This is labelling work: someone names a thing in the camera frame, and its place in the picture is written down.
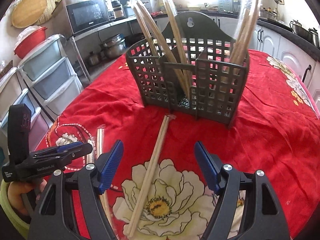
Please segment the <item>person's left hand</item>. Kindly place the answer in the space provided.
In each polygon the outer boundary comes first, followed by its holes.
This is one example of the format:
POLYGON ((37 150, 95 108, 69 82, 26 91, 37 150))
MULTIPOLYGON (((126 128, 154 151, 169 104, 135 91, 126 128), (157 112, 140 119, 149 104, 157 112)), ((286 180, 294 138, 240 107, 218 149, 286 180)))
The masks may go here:
POLYGON ((26 194, 30 191, 33 191, 36 187, 38 187, 40 189, 40 192, 42 192, 46 185, 47 181, 44 179, 41 181, 39 185, 21 181, 11 182, 7 190, 7 196, 8 201, 13 210, 18 215, 29 216, 29 212, 25 207, 22 199, 22 194, 26 194))

